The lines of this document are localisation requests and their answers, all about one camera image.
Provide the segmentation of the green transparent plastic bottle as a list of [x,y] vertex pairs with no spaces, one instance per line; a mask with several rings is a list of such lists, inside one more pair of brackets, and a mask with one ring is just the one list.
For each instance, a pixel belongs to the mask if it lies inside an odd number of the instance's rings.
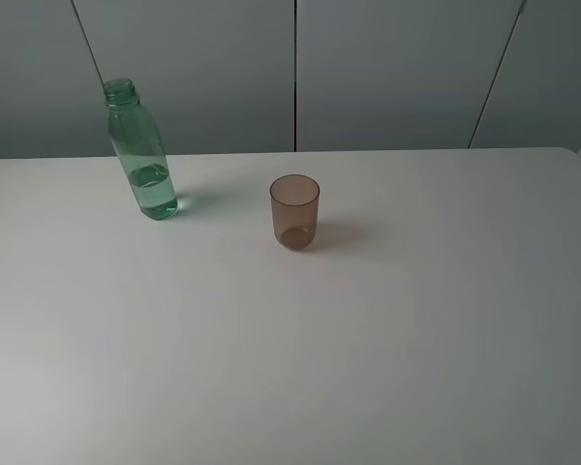
[[109,138],[140,211],[155,221],[173,216],[179,205],[153,116],[130,79],[108,80],[103,90]]

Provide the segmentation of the pink translucent plastic cup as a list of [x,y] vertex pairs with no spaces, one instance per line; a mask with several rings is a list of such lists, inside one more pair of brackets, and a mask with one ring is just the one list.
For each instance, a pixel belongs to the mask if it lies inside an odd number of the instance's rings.
[[308,247],[317,232],[319,184],[303,174],[288,174],[271,184],[269,194],[277,241],[292,251]]

